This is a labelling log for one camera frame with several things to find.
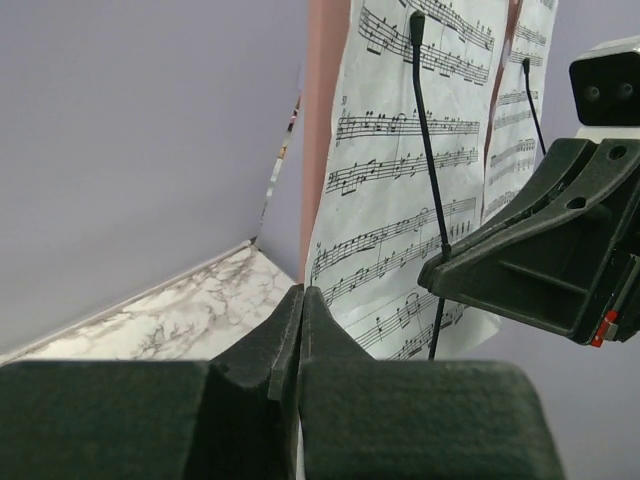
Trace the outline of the sheet music page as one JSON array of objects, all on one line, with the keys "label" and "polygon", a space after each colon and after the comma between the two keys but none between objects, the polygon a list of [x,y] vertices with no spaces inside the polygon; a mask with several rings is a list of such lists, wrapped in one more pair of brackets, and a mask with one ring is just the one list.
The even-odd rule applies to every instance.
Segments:
[{"label": "sheet music page", "polygon": [[499,318],[417,283],[481,223],[489,103],[505,1],[355,1],[324,192],[306,265],[336,321],[380,359],[442,358]]},{"label": "sheet music page", "polygon": [[516,196],[533,174],[556,1],[509,1],[491,104],[482,221]]}]

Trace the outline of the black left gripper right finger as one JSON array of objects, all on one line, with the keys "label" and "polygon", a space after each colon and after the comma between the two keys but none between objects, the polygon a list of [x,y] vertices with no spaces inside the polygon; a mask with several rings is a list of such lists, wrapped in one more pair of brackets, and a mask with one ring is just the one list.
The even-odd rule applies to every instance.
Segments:
[{"label": "black left gripper right finger", "polygon": [[298,408],[310,479],[561,479],[539,396],[495,361],[376,360],[306,290]]}]

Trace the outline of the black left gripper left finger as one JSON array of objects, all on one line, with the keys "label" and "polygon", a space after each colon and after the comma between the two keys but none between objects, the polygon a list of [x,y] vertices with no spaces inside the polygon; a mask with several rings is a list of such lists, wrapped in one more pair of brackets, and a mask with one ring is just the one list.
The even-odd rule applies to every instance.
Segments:
[{"label": "black left gripper left finger", "polygon": [[212,360],[1,369],[5,479],[292,479],[304,289]]}]

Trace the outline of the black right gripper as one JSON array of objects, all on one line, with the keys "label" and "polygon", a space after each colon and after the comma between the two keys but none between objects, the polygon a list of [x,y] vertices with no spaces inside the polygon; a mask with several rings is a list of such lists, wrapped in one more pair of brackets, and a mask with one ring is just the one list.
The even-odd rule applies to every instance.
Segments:
[{"label": "black right gripper", "polygon": [[428,260],[432,294],[570,339],[639,333],[639,142],[559,139],[503,210]]}]

